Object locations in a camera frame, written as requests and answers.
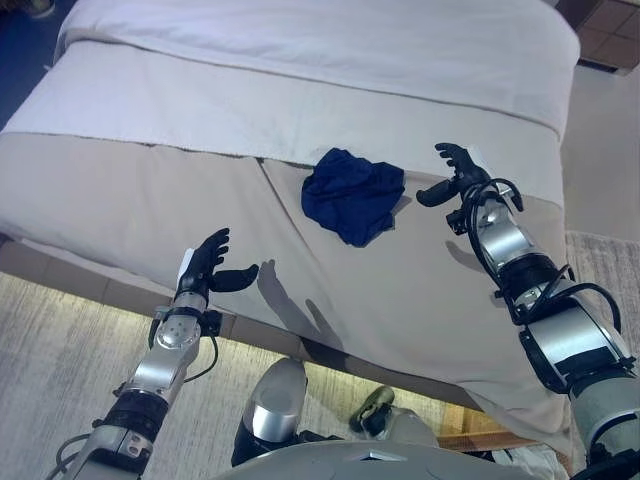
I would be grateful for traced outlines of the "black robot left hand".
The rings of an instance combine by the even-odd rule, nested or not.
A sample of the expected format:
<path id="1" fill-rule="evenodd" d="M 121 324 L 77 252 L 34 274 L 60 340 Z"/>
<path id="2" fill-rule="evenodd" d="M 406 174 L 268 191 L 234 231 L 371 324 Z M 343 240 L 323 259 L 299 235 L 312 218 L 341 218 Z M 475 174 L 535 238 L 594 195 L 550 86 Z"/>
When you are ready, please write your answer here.
<path id="1" fill-rule="evenodd" d="M 195 249 L 186 270 L 179 277 L 175 297 L 195 293 L 207 299 L 210 292 L 238 292 L 253 284 L 259 273 L 257 264 L 242 270 L 216 271 L 229 250 L 229 235 L 229 228 L 220 229 Z"/>

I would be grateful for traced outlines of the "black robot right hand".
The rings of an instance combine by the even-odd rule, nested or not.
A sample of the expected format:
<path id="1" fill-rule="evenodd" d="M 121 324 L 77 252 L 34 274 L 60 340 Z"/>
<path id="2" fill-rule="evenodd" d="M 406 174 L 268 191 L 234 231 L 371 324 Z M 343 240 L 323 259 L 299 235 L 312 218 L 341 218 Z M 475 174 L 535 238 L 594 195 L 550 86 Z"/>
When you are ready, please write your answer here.
<path id="1" fill-rule="evenodd" d="M 416 199 L 421 205 L 429 208 L 439 206 L 490 179 L 489 174 L 474 163 L 466 148 L 453 143 L 438 143 L 434 148 L 446 160 L 446 164 L 454 169 L 454 174 L 450 179 L 426 190 L 418 190 Z"/>

